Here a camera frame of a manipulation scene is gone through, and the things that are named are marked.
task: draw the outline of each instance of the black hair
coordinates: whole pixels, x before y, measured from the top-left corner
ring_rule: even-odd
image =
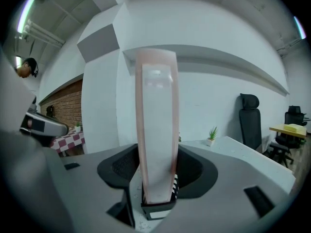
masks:
[[[28,63],[28,65],[30,66],[31,69],[31,75],[33,75],[35,78],[37,77],[37,74],[39,72],[39,68],[38,68],[38,64],[37,61],[35,61],[34,58],[27,58],[23,61],[23,64]]]

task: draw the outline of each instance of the wooden floor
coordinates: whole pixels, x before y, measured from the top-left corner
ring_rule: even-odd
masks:
[[[287,155],[293,158],[294,162],[291,165],[291,162],[287,160],[287,165],[296,178],[291,194],[296,194],[302,187],[303,182],[311,168],[311,136],[307,136],[306,143],[304,145],[300,145],[300,148],[291,149],[291,153],[291,155]]]

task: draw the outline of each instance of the yellow table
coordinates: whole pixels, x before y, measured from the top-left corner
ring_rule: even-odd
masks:
[[[299,138],[306,138],[307,129],[305,127],[301,126],[301,130],[300,131],[293,132],[293,131],[285,130],[284,129],[284,125],[286,125],[286,124],[284,124],[284,123],[278,124],[278,125],[276,125],[274,127],[269,127],[269,130],[276,131],[276,132],[281,132],[281,133],[292,135],[292,136],[297,136]]]

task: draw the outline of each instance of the black office chair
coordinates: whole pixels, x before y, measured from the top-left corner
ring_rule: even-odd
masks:
[[[305,114],[301,113],[301,110],[300,110],[300,106],[294,106],[294,105],[291,105],[291,106],[288,106],[288,112],[290,114],[302,114],[303,117],[302,117],[302,120],[300,122],[300,116],[297,120],[299,120],[299,123],[295,123],[295,124],[298,124],[298,125],[301,125],[301,126],[306,126],[308,122],[304,121],[304,117],[305,117]]]
[[[285,124],[297,124],[297,125],[302,125],[303,123],[303,118],[304,114],[302,113],[291,113],[291,112],[286,112],[285,113]],[[289,149],[297,149],[299,148],[300,141],[298,137],[287,135],[284,133],[281,133],[281,135],[276,136],[276,142],[287,146]]]
[[[257,150],[262,142],[260,111],[257,109],[259,100],[255,95],[242,93],[240,95],[243,104],[243,109],[239,111],[243,144]],[[279,150],[282,152],[288,150],[286,146],[276,143],[271,143],[269,146],[276,150],[276,152]]]

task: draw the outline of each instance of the table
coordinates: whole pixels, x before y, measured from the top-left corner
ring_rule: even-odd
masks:
[[[68,134],[56,137],[52,141],[50,148],[55,149],[58,153],[61,153],[80,144],[85,144],[83,131],[76,133],[73,128],[69,128]]]
[[[243,160],[277,183],[288,194],[296,180],[292,171],[286,167],[229,136],[216,138],[215,143],[211,147],[206,145],[205,140],[186,141],[181,142],[180,145],[200,148]]]
[[[284,129],[285,125],[286,124],[284,124],[284,123],[278,124],[278,125],[276,125],[274,127],[269,127],[269,130],[280,132],[280,133],[284,133],[284,134],[288,134],[288,135],[292,135],[292,136],[296,136],[296,137],[303,138],[303,139],[306,138],[307,129],[305,127],[301,126],[301,130],[300,131],[293,132],[293,131],[289,131],[289,130]]]

